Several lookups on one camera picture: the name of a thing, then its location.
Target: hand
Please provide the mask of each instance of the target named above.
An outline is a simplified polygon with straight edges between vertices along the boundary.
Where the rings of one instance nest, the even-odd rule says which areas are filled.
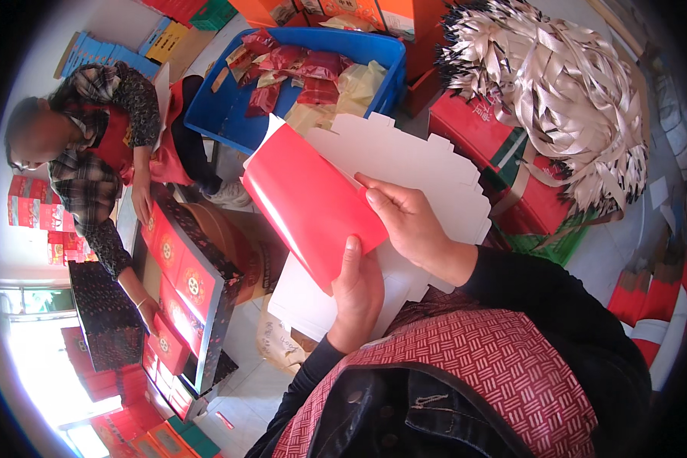
[[[343,253],[341,274],[333,281],[338,314],[328,341],[341,353],[351,353],[369,341],[385,300],[382,269],[374,252],[361,255],[361,242],[351,235]]]
[[[355,175],[368,188],[366,198],[389,232],[394,248],[412,264],[427,270],[448,252],[452,241],[445,235],[425,194],[385,181]]]
[[[356,174],[355,178],[368,188],[366,198],[387,228],[397,252],[453,286],[470,279],[478,249],[448,238],[421,190],[403,188],[365,174]]]
[[[150,170],[135,169],[132,178],[132,206],[140,223],[147,225],[153,210],[153,198],[150,197]]]
[[[155,314],[158,311],[160,311],[158,303],[155,302],[155,299],[148,296],[147,299],[140,303],[140,305],[137,307],[137,310],[140,312],[140,316],[143,317],[145,327],[148,328],[150,334],[155,335],[157,337],[158,330],[155,328],[155,325],[153,324],[153,318],[155,318]]]

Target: red apron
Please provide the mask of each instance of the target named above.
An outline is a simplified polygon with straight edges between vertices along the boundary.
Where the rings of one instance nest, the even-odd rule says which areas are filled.
[[[347,355],[285,427],[273,458],[306,456],[333,384],[348,366],[419,362],[458,377],[535,456],[591,456],[595,412],[575,375],[526,315],[459,310],[403,325]]]
[[[168,107],[167,126],[160,136],[160,146],[150,156],[150,178],[156,182],[173,182],[180,185],[192,185],[193,180],[188,177],[183,169],[181,160],[176,152],[176,145],[171,134],[171,124],[181,114],[183,109],[183,80],[171,85],[171,102]],[[132,148],[129,141],[132,138],[132,129],[129,124],[128,113],[119,106],[107,105],[110,111],[110,120],[100,144],[96,148],[87,148],[104,160],[122,178],[122,182],[129,186],[135,175],[135,167],[132,164]],[[98,106],[89,105],[89,109],[101,109]]]

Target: right hand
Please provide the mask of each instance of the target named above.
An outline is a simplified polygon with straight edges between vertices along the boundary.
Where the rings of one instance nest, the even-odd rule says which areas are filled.
[[[140,312],[140,316],[142,316],[145,327],[148,328],[150,334],[157,337],[158,330],[155,328],[155,324],[153,324],[153,318],[160,311],[158,303],[155,302],[155,299],[148,297],[137,307],[137,310]]]
[[[357,173],[366,198],[382,220],[395,250],[412,264],[431,271],[448,254],[453,241],[443,231],[425,194]]]

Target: satin ribbon bundle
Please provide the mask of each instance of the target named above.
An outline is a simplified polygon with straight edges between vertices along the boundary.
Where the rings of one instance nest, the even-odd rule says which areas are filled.
[[[537,152],[558,161],[561,177],[522,165],[546,185],[565,186],[572,213],[623,211],[641,195],[640,99],[610,43],[518,0],[451,5],[443,19],[445,87],[494,105],[499,121],[523,127]]]

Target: brown cardboard box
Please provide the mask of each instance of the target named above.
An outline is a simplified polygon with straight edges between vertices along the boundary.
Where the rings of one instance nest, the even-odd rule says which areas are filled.
[[[198,30],[192,27],[182,40],[173,47],[168,56],[168,64],[171,66],[171,83],[175,83],[183,77],[196,57],[216,36],[215,30]]]

